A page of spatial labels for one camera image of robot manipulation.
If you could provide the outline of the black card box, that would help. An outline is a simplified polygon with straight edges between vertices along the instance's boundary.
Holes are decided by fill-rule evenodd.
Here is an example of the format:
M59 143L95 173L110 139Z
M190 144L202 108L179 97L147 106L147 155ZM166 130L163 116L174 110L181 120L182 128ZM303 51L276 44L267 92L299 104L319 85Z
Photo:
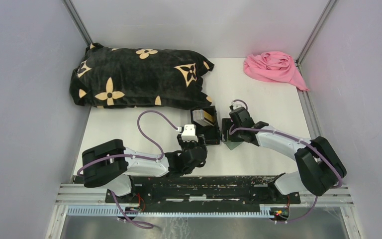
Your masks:
M215 125L214 126L201 126L195 123L192 119L191 113L193 110L190 110L191 122L196 126L196 134L203 134L205 136L206 145L219 145L221 140L221 133L219 128L219 123L217 119L217 110L215 106L210 106L206 108L200 108L215 117Z

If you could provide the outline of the green card holder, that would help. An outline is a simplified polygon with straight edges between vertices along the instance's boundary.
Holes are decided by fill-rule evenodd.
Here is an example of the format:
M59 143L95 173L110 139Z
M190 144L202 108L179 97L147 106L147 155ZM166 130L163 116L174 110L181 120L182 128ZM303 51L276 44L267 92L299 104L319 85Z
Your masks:
M228 147L229 150L234 150L240 146L244 141L225 141L224 144Z

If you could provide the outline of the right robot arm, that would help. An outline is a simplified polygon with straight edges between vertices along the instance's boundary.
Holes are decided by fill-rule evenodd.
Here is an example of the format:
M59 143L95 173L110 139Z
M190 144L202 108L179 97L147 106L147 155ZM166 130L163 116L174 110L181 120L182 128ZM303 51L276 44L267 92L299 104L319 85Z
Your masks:
M297 137L277 130L266 122L254 122L241 105L231 106L229 118L223 120L224 143L233 149L235 143L250 143L276 151L294 160L297 171L277 175L268 183L271 202L280 203L293 192L309 191L320 197L332 188L339 188L347 171L329 141Z

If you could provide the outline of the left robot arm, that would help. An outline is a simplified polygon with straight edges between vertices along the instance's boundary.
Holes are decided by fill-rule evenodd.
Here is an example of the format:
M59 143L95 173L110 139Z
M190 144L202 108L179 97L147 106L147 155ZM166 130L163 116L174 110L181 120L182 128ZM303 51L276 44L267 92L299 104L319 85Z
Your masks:
M195 141L185 142L177 136L180 150L161 155L134 151L113 139L82 153L82 167L77 175L83 177L87 188L105 188L124 202L137 195L133 176L181 177L205 165L207 148L202 134Z

